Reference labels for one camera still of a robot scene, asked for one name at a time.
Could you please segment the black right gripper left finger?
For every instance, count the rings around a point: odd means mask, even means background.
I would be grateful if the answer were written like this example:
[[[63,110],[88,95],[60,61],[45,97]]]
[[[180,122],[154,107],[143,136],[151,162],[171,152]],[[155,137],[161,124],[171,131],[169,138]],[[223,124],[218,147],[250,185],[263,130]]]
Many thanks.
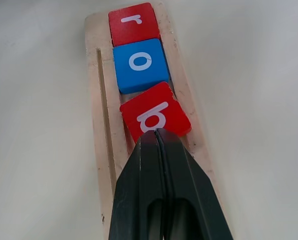
[[[137,141],[115,188],[110,240],[161,240],[164,231],[165,183],[156,133]]]

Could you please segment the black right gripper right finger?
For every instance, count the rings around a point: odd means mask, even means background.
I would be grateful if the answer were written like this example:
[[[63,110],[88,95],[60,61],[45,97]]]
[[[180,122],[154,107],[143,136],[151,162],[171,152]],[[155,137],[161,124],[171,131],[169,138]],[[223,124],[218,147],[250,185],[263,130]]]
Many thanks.
[[[231,240],[232,234],[206,173],[172,132],[155,132],[167,190],[166,240]]]

